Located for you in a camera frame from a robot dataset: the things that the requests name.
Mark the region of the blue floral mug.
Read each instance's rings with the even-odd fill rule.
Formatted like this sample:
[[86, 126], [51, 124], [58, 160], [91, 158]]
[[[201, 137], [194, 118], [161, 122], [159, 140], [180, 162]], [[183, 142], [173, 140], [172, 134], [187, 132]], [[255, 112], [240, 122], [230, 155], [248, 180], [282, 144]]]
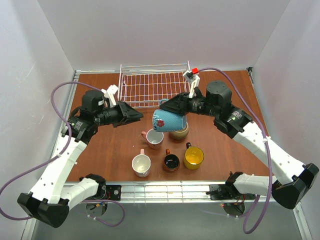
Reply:
[[187, 110], [178, 107], [173, 112], [156, 109], [152, 115], [152, 126], [156, 132], [174, 132], [183, 130], [187, 126]]

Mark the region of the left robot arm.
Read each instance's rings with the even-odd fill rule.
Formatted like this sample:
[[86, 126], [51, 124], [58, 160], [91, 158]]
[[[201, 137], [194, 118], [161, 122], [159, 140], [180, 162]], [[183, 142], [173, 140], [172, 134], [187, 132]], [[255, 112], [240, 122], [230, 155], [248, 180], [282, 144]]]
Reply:
[[58, 158], [47, 165], [37, 183], [28, 193], [21, 193], [17, 203], [30, 216], [51, 227], [58, 228], [69, 211], [82, 201], [106, 199], [106, 180], [97, 174], [88, 174], [79, 183], [65, 188], [65, 182], [100, 126], [114, 128], [138, 122], [143, 114], [124, 101], [111, 102], [99, 90], [88, 90], [67, 122], [71, 129], [61, 131], [55, 153]]

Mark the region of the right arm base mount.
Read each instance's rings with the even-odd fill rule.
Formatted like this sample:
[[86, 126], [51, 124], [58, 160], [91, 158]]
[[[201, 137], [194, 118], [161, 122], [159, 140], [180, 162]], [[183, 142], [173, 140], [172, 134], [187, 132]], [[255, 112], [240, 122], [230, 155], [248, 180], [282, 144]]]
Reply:
[[225, 184], [211, 184], [209, 191], [205, 192], [211, 200], [221, 200], [224, 211], [232, 216], [240, 216], [245, 213], [245, 194], [234, 193]]

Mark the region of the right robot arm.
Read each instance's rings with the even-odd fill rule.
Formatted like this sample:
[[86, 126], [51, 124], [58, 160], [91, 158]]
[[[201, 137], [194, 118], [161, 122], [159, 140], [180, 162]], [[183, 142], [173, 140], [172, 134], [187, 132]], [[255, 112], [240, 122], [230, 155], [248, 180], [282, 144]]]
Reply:
[[195, 113], [213, 118], [213, 124], [222, 133], [243, 145], [267, 167], [271, 176], [248, 175], [237, 171], [231, 173], [221, 190], [213, 193], [222, 198], [236, 198], [244, 194], [266, 196], [286, 209], [294, 209], [312, 187], [319, 168], [295, 159], [272, 139], [264, 137], [256, 122], [242, 109], [232, 104], [232, 91], [222, 81], [207, 84], [206, 95], [199, 88], [195, 96], [186, 92], [165, 100], [160, 109], [178, 115]]

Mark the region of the pink floral mug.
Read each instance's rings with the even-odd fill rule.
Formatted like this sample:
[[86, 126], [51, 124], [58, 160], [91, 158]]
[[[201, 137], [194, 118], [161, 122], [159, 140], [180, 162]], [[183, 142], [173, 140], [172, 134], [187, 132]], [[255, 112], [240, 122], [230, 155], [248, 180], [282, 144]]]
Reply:
[[141, 136], [147, 141], [147, 144], [154, 150], [159, 149], [164, 140], [164, 134], [162, 132], [150, 129], [148, 132], [142, 131]]

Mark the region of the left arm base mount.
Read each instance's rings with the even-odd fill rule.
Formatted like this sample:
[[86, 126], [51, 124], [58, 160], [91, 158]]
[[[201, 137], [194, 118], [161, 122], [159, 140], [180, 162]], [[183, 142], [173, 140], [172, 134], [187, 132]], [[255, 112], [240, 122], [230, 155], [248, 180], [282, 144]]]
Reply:
[[94, 200], [94, 201], [100, 201], [98, 203], [86, 203], [86, 212], [89, 215], [93, 215], [96, 217], [102, 216], [108, 208], [107, 202], [102, 202], [102, 200], [112, 200], [112, 201], [119, 201], [121, 199], [121, 191], [122, 186], [121, 185], [106, 185], [102, 188], [102, 196], [94, 196], [89, 197], [87, 200]]

